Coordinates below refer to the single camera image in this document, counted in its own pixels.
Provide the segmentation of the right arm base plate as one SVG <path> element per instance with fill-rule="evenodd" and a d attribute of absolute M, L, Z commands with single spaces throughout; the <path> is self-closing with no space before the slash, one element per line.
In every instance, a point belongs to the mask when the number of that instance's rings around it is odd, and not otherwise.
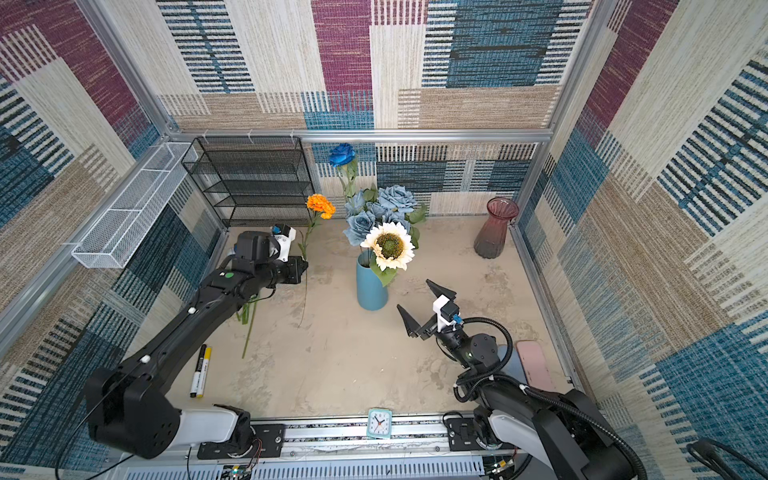
<path fill-rule="evenodd" d="M 447 412 L 442 423 L 447 431 L 448 445 L 451 452 L 479 451 L 478 435 L 472 418 L 458 412 Z"/>

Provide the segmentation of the cream sunflower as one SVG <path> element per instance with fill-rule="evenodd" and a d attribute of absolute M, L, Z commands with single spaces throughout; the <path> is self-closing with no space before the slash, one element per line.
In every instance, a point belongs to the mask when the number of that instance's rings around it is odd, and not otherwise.
<path fill-rule="evenodd" d="M 360 246 L 370 251 L 369 267 L 383 287 L 388 287 L 400 270 L 408 268 L 416 249 L 411 235 L 399 222 L 373 227 Z"/>

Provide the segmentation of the orange marigold flower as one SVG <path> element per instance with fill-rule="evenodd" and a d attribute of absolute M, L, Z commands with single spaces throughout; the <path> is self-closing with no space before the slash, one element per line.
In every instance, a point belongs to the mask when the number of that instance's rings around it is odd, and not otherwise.
<path fill-rule="evenodd" d="M 306 207 L 310 214 L 306 231 L 301 234 L 299 248 L 302 258 L 307 261 L 307 248 L 310 236 L 320 220 L 330 220 L 336 212 L 335 206 L 322 194 L 310 195 L 306 201 Z"/>

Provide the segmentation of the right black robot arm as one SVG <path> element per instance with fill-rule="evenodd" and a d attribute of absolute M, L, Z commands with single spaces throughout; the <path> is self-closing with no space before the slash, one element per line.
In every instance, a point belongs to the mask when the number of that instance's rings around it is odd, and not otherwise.
<path fill-rule="evenodd" d="M 485 450 L 519 447 L 550 467 L 559 479 L 645 479 L 640 456 L 583 392 L 546 391 L 506 373 L 513 338 L 500 322 L 463 317 L 456 292 L 427 283 L 435 300 L 420 324 L 404 307 L 398 312 L 412 338 L 436 340 L 463 367 L 452 391 L 460 403 L 474 402 L 473 427 Z"/>

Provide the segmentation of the bright blue rose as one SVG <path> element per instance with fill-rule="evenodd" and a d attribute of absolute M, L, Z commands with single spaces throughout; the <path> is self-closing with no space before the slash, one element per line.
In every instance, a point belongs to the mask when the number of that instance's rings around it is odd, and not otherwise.
<path fill-rule="evenodd" d="M 336 146 L 330 152 L 329 163 L 341 181 L 345 197 L 347 199 L 354 197 L 358 191 L 356 187 L 358 160 L 353 146 L 349 143 Z"/>

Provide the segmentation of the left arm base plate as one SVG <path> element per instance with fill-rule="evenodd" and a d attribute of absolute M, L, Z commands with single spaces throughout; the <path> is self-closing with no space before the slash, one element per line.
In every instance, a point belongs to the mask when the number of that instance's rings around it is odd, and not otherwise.
<path fill-rule="evenodd" d="M 277 458 L 283 448 L 284 424 L 251 424 L 243 441 L 204 442 L 197 450 L 198 460 Z"/>

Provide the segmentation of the pale blue rose bouquet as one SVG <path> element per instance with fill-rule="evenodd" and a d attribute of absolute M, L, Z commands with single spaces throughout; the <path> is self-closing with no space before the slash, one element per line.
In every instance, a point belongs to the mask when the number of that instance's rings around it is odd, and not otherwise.
<path fill-rule="evenodd" d="M 352 246 L 361 246 L 367 235 L 384 223 L 401 224 L 409 233 L 427 217 L 427 207 L 401 185 L 360 190 L 346 199 L 345 209 L 344 234 Z"/>

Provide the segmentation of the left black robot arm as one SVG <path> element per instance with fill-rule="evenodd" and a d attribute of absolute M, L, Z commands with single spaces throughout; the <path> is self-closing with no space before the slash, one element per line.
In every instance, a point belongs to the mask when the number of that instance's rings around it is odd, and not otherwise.
<path fill-rule="evenodd" d="M 157 335 L 117 367 L 95 370 L 84 386 L 90 439 L 144 459 L 203 443 L 249 452 L 255 441 L 249 412 L 226 405 L 179 409 L 166 394 L 224 321 L 263 289 L 300 283 L 308 263 L 290 253 L 296 235 L 285 224 L 240 234 L 234 253 Z"/>

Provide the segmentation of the teal ceramic vase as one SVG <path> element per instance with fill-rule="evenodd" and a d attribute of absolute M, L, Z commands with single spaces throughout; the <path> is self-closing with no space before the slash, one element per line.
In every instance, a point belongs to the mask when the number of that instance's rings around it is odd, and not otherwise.
<path fill-rule="evenodd" d="M 356 293 L 358 304 L 365 310 L 377 311 L 388 302 L 388 290 L 371 269 L 371 254 L 363 250 L 357 257 Z"/>

